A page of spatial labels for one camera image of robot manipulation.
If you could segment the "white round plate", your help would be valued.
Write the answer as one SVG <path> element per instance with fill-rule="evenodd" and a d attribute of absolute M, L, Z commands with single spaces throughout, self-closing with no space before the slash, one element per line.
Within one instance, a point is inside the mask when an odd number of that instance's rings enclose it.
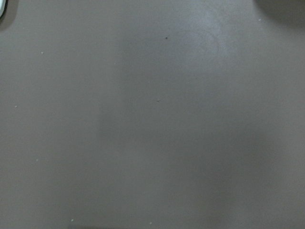
<path fill-rule="evenodd" d="M 5 5 L 6 5 L 6 0 L 0 0 L 0 18 L 4 14 Z"/>

